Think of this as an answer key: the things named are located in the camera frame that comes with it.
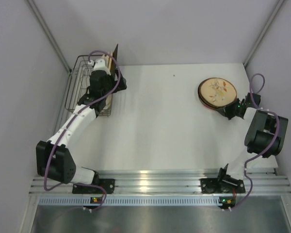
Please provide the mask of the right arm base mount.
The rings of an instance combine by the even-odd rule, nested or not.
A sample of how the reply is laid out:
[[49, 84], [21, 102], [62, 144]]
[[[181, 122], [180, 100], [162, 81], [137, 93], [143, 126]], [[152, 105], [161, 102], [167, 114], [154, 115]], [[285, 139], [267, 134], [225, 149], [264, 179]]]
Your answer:
[[234, 191], [238, 194], [245, 193], [243, 180], [227, 178], [218, 180], [217, 178], [203, 178], [200, 180], [203, 194], [232, 194]]

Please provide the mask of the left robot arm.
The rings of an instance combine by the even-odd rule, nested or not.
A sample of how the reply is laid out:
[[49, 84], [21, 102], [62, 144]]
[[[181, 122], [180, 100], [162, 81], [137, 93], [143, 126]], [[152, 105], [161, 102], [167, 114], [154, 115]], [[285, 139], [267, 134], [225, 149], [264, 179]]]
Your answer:
[[83, 131], [106, 106], [106, 98], [113, 93], [127, 89], [125, 78], [119, 70], [108, 72], [94, 70], [90, 84], [79, 99], [67, 122], [47, 141], [36, 146], [37, 173], [45, 179], [60, 183], [82, 183], [90, 193], [98, 191], [100, 181], [96, 171], [76, 164], [72, 155]]

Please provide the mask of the dark square plate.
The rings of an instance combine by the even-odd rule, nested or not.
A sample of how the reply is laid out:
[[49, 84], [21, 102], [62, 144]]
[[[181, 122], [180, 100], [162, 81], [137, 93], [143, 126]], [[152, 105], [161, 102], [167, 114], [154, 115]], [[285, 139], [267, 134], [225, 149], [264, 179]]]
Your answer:
[[[112, 57], [117, 61], [117, 54], [118, 54], [118, 44], [116, 45], [114, 51], [112, 52]], [[117, 67], [113, 59], [111, 59], [110, 64], [110, 73], [113, 76], [114, 80], [117, 80]]]

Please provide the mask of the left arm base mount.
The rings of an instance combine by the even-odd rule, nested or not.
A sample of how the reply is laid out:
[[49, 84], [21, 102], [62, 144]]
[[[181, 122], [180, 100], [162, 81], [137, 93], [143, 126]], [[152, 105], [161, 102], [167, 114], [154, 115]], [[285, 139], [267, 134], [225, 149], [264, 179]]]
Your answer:
[[97, 184], [74, 184], [73, 194], [112, 194], [115, 188], [115, 179], [100, 179]]

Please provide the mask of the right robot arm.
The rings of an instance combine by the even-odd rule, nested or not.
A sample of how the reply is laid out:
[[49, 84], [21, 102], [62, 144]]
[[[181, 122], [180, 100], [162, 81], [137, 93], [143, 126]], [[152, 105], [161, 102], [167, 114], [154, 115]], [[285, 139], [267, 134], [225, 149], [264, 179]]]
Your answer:
[[240, 117], [250, 122], [244, 137], [245, 152], [219, 170], [216, 185], [221, 192], [229, 192], [239, 183], [254, 162], [277, 156], [283, 149], [289, 120], [261, 108], [260, 102], [259, 94], [248, 93], [242, 101], [236, 99], [227, 106], [214, 108], [228, 119]]

